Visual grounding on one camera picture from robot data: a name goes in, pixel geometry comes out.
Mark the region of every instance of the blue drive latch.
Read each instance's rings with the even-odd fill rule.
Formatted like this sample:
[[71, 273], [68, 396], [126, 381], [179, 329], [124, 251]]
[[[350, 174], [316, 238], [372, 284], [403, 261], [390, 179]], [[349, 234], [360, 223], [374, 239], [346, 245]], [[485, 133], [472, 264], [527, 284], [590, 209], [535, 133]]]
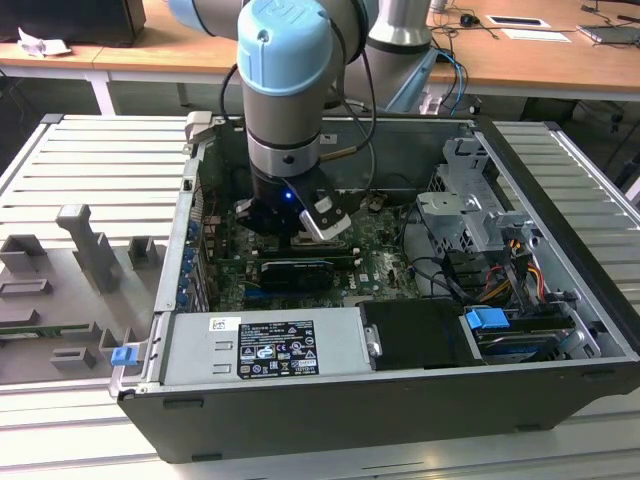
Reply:
[[111, 354], [111, 365], [113, 367], [131, 367], [138, 365], [139, 347], [118, 347], [113, 349]]
[[465, 316], [472, 330], [476, 328], [509, 328], [511, 326], [501, 308], [474, 308]]

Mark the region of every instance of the open computer chassis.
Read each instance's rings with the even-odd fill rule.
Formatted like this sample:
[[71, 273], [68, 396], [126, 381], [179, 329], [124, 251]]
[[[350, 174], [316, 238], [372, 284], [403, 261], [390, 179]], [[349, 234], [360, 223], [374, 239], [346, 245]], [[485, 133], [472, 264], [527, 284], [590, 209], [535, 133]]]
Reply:
[[[380, 181], [323, 245], [234, 224], [241, 126], [193, 145], [150, 336], [111, 384], [164, 460], [549, 429], [640, 385], [638, 314], [496, 126], [381, 125]], [[354, 188], [366, 162], [327, 170]]]

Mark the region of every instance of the computer case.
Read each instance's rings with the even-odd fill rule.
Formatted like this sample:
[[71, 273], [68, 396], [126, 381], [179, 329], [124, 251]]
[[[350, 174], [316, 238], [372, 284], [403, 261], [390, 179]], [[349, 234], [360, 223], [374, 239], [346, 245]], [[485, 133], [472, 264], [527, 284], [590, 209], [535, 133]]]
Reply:
[[69, 44], [130, 47], [144, 27], [142, 0], [0, 0], [0, 40], [16, 41], [18, 27]]

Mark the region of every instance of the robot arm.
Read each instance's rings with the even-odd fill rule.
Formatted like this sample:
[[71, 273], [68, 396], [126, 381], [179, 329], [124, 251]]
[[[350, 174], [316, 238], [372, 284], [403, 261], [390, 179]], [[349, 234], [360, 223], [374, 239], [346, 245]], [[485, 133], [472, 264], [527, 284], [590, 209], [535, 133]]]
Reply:
[[320, 123], [332, 85], [369, 102], [366, 48], [379, 105], [406, 110], [430, 71], [425, 62], [435, 60], [426, 27], [430, 1], [379, 3], [369, 34], [371, 1], [170, 0], [182, 23], [238, 40], [254, 198], [237, 213], [247, 227], [286, 241], [302, 223], [319, 241], [351, 224], [347, 199], [319, 168]]

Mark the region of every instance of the power supply label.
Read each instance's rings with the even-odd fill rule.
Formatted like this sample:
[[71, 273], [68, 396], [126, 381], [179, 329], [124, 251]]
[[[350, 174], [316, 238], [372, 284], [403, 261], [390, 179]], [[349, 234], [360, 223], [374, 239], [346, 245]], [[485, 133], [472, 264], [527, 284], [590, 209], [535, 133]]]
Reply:
[[238, 376], [252, 378], [318, 375], [313, 321], [241, 323]]

